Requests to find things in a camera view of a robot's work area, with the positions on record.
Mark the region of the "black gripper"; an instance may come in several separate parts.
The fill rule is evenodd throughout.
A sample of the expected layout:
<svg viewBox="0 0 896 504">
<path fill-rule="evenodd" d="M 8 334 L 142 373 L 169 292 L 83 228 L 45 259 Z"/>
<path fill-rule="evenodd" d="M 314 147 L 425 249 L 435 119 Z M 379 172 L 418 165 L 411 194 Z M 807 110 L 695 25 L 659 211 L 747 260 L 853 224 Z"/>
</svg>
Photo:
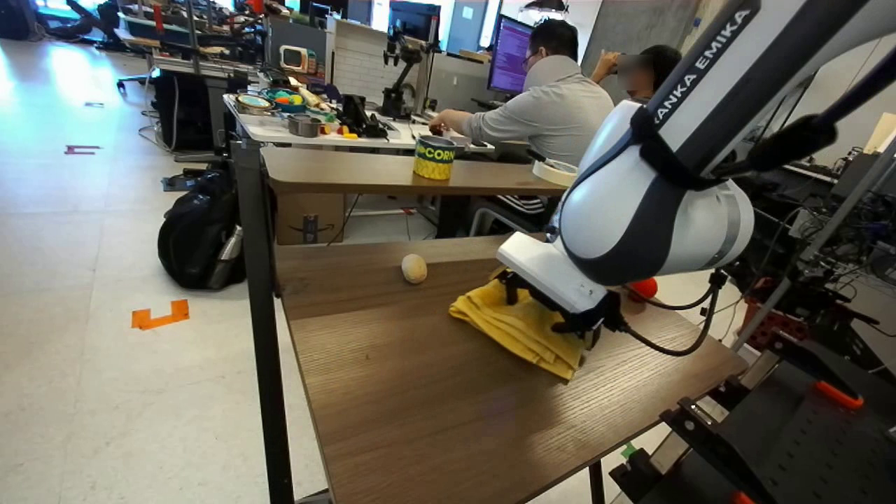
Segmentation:
<svg viewBox="0 0 896 504">
<path fill-rule="evenodd" d="M 584 347 L 594 347 L 603 331 L 624 329 L 618 294 L 604 294 L 594 308 L 575 313 L 510 270 L 499 271 L 495 281 L 505 285 L 505 301 L 510 305 L 517 305 L 520 294 L 530 294 L 537 305 L 556 313 L 556 323 L 551 324 L 555 334 L 577 336 Z"/>
</svg>

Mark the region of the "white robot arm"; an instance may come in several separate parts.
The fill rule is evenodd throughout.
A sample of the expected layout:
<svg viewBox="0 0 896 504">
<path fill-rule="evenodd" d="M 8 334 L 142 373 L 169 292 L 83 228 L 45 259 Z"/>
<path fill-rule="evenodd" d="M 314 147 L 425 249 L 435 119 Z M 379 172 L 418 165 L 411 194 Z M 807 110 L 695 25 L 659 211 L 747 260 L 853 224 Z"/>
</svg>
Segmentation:
<svg viewBox="0 0 896 504">
<path fill-rule="evenodd" d="M 584 336 L 618 323 L 618 285 L 737 260 L 754 236 L 737 177 L 835 144 L 838 120 L 887 88 L 894 65 L 771 137 L 759 120 L 828 60 L 894 28 L 896 0 L 727 0 L 650 102 L 612 110 L 548 229 L 499 247 L 506 292 Z"/>
</svg>

